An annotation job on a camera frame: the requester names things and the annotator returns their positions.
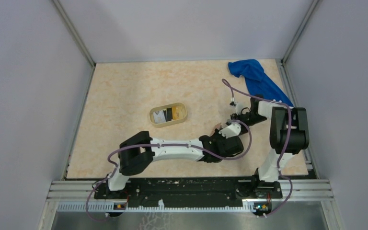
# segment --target table surface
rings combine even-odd
[[[221,79],[248,92],[243,77],[228,71],[231,60],[131,62],[97,64],[88,93],[67,178],[101,178],[113,169],[107,156],[136,133],[148,130],[154,138],[186,140],[210,135],[233,113],[230,90]],[[265,73],[283,88],[273,59],[259,60]],[[235,100],[250,107],[249,97],[235,93]],[[158,106],[182,102],[188,111],[183,123],[155,128],[149,111]],[[270,122],[251,127],[252,147],[245,157],[220,163],[165,160],[153,162],[134,177],[201,177],[252,175],[270,150]],[[249,137],[242,135],[246,148]],[[302,153],[282,171],[286,175],[307,175]]]

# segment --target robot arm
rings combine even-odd
[[[232,120],[240,120],[247,126],[271,119],[270,145],[272,147],[268,157],[261,167],[256,170],[256,191],[267,190],[274,187],[278,180],[277,160],[284,146],[287,135],[287,110],[276,103],[257,101],[251,98],[250,111],[242,114],[239,104],[231,103],[236,107],[236,113],[230,117]],[[283,168],[288,160],[298,154],[300,150],[307,148],[309,143],[307,115],[304,108],[292,108],[292,130],[287,149],[280,161]],[[148,131],[141,131],[120,144],[120,147],[153,144],[153,147],[145,147],[144,152],[140,148],[127,149],[118,153],[120,168],[109,178],[110,191],[122,190],[132,175],[143,172],[153,161],[185,159],[191,161],[220,162],[222,158],[234,157],[243,152],[243,144],[239,135],[247,133],[246,127],[238,123],[228,121],[227,127],[216,129],[211,136],[201,136],[198,139],[176,141],[151,138]],[[216,153],[212,156],[202,149]]]

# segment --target blue towel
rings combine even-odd
[[[263,67],[255,59],[235,61],[228,63],[229,71],[235,77],[243,75],[246,86],[251,95],[261,94],[265,99],[275,99],[293,106],[290,99],[281,89],[265,74]]]

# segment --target floor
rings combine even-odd
[[[132,135],[148,130],[154,138],[185,140],[209,135],[218,123],[225,123],[233,109],[226,78],[235,88],[247,92],[243,77],[229,74],[232,60],[132,62],[97,64],[82,115],[67,178],[101,178],[113,165],[107,156]],[[259,60],[265,73],[283,88],[274,59]],[[235,94],[235,100],[250,107],[249,98]],[[188,110],[185,122],[156,128],[149,111],[158,106],[182,102]],[[157,161],[134,177],[199,177],[252,175],[270,150],[270,122],[251,128],[252,147],[236,161],[204,163],[186,160]],[[241,137],[248,144],[247,135]],[[307,175],[302,153],[283,169],[286,175]]]

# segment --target wall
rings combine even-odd
[[[0,229],[36,229],[91,68],[48,0],[0,0]]]
[[[368,229],[368,1],[323,1],[287,69],[346,229]]]
[[[96,62],[282,58],[312,0],[61,0]]]

